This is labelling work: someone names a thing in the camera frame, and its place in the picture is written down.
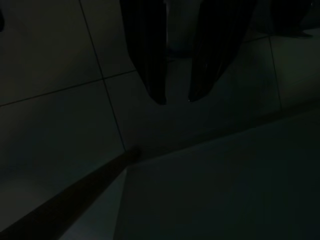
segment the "tile floor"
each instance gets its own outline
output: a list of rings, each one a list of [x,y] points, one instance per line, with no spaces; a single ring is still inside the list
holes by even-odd
[[[0,230],[124,147],[161,153],[320,96],[319,30],[312,30],[313,39],[256,39],[261,35],[249,30],[235,62],[194,104],[187,101],[190,60],[171,62],[168,105],[158,106],[127,54],[118,0],[3,0],[0,6],[6,19],[0,33],[0,216],[10,216],[1,217]],[[100,201],[88,213],[88,222],[99,223],[110,213],[108,229],[102,221],[87,234],[112,235],[121,177],[101,215],[93,214]],[[70,229],[69,239],[79,239],[85,223]]]

